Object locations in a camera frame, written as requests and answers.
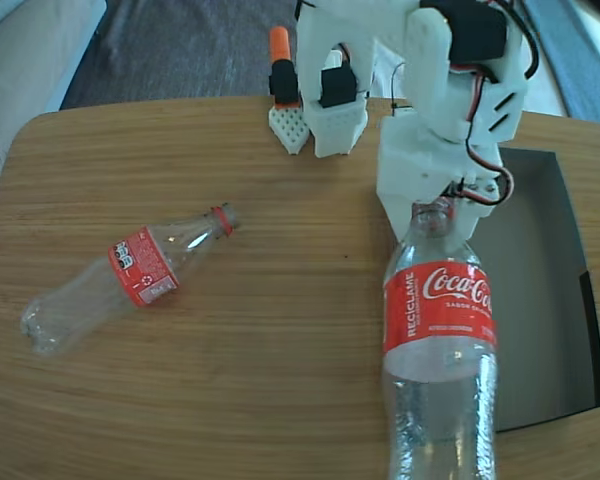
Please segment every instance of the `empty plastic bottle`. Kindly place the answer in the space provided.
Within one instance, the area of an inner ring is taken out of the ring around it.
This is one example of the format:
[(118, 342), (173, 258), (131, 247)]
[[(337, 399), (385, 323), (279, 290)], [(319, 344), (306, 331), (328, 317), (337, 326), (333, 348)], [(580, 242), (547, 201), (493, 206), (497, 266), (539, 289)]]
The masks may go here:
[(34, 298), (22, 315), (22, 332), (36, 353), (65, 351), (98, 325), (177, 288), (215, 240), (236, 227), (228, 204), (190, 220), (143, 227), (69, 283)]

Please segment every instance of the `coca-cola label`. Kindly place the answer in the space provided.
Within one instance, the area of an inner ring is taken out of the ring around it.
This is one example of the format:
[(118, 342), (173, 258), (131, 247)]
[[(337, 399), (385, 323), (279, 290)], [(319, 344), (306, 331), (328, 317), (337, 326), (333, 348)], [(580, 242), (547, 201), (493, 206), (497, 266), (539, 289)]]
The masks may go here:
[(178, 287), (176, 276), (147, 227), (111, 247), (109, 263), (124, 291), (139, 307)]
[(466, 336), (496, 344), (491, 288), (477, 267), (432, 262), (398, 272), (385, 287), (385, 353), (431, 336)]

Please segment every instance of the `plastic bottle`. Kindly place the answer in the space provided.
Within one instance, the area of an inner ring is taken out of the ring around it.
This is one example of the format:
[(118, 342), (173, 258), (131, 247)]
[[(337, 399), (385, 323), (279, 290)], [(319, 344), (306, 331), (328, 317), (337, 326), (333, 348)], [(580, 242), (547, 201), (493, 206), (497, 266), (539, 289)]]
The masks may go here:
[(177, 288), (236, 226), (225, 204), (190, 220), (144, 227), (66, 285), (34, 298), (22, 314), (22, 332), (36, 353), (63, 352), (98, 325)]
[(384, 290), (389, 479), (495, 479), (491, 291), (452, 201), (414, 206)]

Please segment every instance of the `wood grain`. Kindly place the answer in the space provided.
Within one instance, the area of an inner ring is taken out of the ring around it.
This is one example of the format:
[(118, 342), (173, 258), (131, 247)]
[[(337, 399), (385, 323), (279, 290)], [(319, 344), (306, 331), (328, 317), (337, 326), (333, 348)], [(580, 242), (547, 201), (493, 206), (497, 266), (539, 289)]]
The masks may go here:
[[(289, 157), (270, 100), (64, 111), (19, 134), (0, 182), (0, 479), (382, 479), (378, 119), (352, 155)], [(559, 152), (600, 318), (600, 126), (525, 115)], [(140, 225), (232, 202), (199, 275), (58, 359), (19, 315)], [(499, 435), (499, 478), (600, 478), (600, 409)]]

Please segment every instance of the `cardboard box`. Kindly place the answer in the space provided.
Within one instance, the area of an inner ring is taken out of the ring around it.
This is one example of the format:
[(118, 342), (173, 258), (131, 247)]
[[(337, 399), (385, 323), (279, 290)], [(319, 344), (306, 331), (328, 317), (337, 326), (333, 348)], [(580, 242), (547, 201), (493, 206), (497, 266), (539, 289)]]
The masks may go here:
[(554, 153), (502, 150), (513, 197), (470, 243), (498, 327), (496, 428), (600, 407), (600, 333), (573, 208)]

